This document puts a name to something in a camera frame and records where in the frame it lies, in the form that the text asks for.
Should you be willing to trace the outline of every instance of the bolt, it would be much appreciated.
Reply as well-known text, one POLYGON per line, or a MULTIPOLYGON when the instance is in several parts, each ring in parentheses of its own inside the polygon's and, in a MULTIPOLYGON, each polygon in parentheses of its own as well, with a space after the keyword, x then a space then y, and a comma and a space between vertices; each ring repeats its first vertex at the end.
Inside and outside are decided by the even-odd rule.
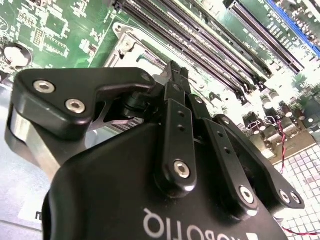
POLYGON ((141 74, 141 77, 142 77, 144 80, 150 82, 150 77, 148 76, 148 74, 142 73, 142 74, 141 74))
POLYGON ((223 118, 222 118, 222 121, 224 121, 225 124, 230 124, 229 119, 226 118, 226 117, 223 117, 223 118))
POLYGON ((202 102, 202 99, 201 99, 200 97, 198 97, 198 96, 196 96, 194 99, 195 99, 198 103, 200 103, 200 104, 203 103, 203 102, 202 102))
POLYGON ((68 110, 76 114, 82 114, 86 110, 84 103, 78 99, 69 99, 65 102, 65 106, 68 110))
POLYGON ((300 199, 298 198, 298 196, 294 192, 290 192, 290 194, 291 194, 293 200, 295 200, 297 204, 301 204, 300 199))
POLYGON ((246 188, 245 186, 241 186, 239 190, 240 190, 241 196, 248 204, 254 203, 255 198, 248 188, 246 188))
POLYGON ((183 179, 187 179, 190 176, 190 169, 183 161, 174 162, 174 171, 183 179))
POLYGON ((35 81, 33 83, 33 87, 42 94, 51 94, 56 90, 55 86, 51 82, 45 80, 35 81))
POLYGON ((288 197, 288 195, 282 190, 280 190, 279 192, 282 197, 282 200, 285 201, 287 204, 289 204, 291 201, 290 201, 290 198, 288 197))

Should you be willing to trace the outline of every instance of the motherboard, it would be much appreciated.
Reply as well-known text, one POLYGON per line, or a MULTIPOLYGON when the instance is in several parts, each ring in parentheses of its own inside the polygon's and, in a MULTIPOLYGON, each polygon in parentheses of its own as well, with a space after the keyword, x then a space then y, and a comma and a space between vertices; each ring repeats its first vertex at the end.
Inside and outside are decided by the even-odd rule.
POLYGON ((30 68, 138 67, 161 82, 173 60, 275 163, 282 133, 287 157, 320 141, 319 21, 318 0, 0 0, 0 85, 30 68))

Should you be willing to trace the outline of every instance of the black ram slot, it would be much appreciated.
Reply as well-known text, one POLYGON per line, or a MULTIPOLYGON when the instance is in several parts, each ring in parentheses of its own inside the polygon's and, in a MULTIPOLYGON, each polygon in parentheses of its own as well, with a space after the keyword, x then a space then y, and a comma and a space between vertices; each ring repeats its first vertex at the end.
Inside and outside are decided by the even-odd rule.
POLYGON ((130 2, 127 2, 127 4, 124 5, 123 10, 127 14, 131 15, 132 17, 134 17, 135 19, 140 21, 143 25, 147 26, 149 29, 151 29, 153 32, 155 32, 159 37, 166 40, 170 45, 172 45, 174 48, 179 50, 187 58, 189 58, 196 65, 198 65, 203 70, 205 70, 214 79, 218 80, 220 83, 225 85, 228 89, 230 89, 236 95, 244 97, 244 93, 239 86, 230 82, 224 76, 221 76, 219 72, 215 71, 212 68, 212 66, 210 66, 209 64, 204 62, 198 55, 191 52, 183 44, 181 44, 179 41, 177 41, 172 36, 170 36, 169 32, 167 32, 165 29, 163 29, 161 26, 159 26, 156 22, 154 22, 152 19, 150 19, 148 16, 146 16, 142 10, 138 9, 136 6, 134 6, 130 2))
POLYGON ((249 81, 228 66, 219 56, 214 56, 213 52, 210 54, 207 47, 199 43, 196 38, 188 34, 179 24, 171 21, 166 15, 161 13, 157 6, 155 6, 152 2, 149 0, 136 0, 136 3, 146 9, 152 16, 159 19, 162 23, 166 24, 169 29, 178 35, 179 39, 183 40, 182 42, 188 43, 192 49, 200 53, 202 56, 205 56, 205 58, 209 60, 209 63, 214 63, 222 70, 222 72, 227 73, 230 78, 242 86, 245 91, 254 91, 256 89, 252 84, 250 84, 249 81))
POLYGON ((229 7, 230 12, 263 43, 278 59, 280 59, 296 75, 305 67, 238 1, 229 7))
POLYGON ((184 23, 190 30, 193 30, 194 34, 202 37, 208 43, 210 43, 217 51, 223 53, 225 58, 228 59, 233 65, 237 66, 242 72, 244 72, 249 78, 253 78, 256 73, 243 61, 238 59, 238 57, 230 51, 227 47, 223 45, 218 39, 214 38, 211 34, 208 34, 205 29, 203 29, 194 19, 187 15, 183 10, 181 10, 175 3, 171 0, 159 0, 164 6, 170 10, 171 14, 178 19, 180 22, 184 23))
MULTIPOLYGON (((264 73, 267 77, 273 75, 272 71, 266 65, 266 63, 258 58, 253 52, 247 49, 244 44, 238 40, 231 32, 229 32, 222 24, 214 19, 208 12, 206 12, 196 0, 189 0, 192 3, 192 7, 201 13, 202 20, 217 32, 225 41, 227 41, 233 48, 241 53, 251 64, 253 64, 259 71, 264 73)), ((211 36, 205 29, 202 32, 203 35, 211 36)))

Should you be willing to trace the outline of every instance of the red wire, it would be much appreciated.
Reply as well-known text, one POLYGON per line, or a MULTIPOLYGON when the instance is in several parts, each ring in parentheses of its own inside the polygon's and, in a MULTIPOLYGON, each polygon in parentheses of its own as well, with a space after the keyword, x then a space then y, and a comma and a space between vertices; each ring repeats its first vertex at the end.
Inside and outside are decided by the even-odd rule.
POLYGON ((282 144, 282 167, 281 167, 281 171, 280 173, 283 174, 284 173, 284 169, 285 169, 285 158, 286 158, 286 147, 285 147, 285 143, 286 143, 286 134, 284 133, 284 128, 282 127, 281 121, 278 122, 278 126, 279 126, 279 131, 280 134, 282 135, 282 140, 281 140, 281 144, 282 144))
MULTIPOLYGON (((286 134, 284 133, 284 128, 282 127, 281 121, 278 122, 278 126, 279 126, 279 132, 282 135, 282 140, 281 140, 281 143, 282 143, 282 167, 281 167, 280 173, 283 174, 284 169, 285 169, 285 158, 286 158, 286 147, 285 147, 286 134)), ((285 227, 282 227, 282 229, 288 233, 295 234, 298 236, 317 236, 317 235, 320 235, 320 232, 295 232, 295 231, 292 231, 292 230, 285 228, 285 227)))
POLYGON ((292 231, 292 230, 287 229, 285 227, 282 227, 282 229, 288 233, 295 234, 298 236, 317 236, 317 235, 320 235, 320 232, 295 232, 295 231, 292 231))

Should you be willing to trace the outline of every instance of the blue ram slot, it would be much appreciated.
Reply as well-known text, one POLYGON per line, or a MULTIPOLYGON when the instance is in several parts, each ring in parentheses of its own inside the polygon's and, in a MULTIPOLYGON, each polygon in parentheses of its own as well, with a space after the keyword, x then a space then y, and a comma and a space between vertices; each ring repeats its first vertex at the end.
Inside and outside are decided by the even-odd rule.
POLYGON ((312 49, 312 51, 320 57, 320 50, 309 42, 307 36, 299 29, 294 21, 280 8, 278 7, 273 0, 265 0, 270 7, 282 18, 282 20, 288 25, 288 27, 299 37, 299 39, 312 49))

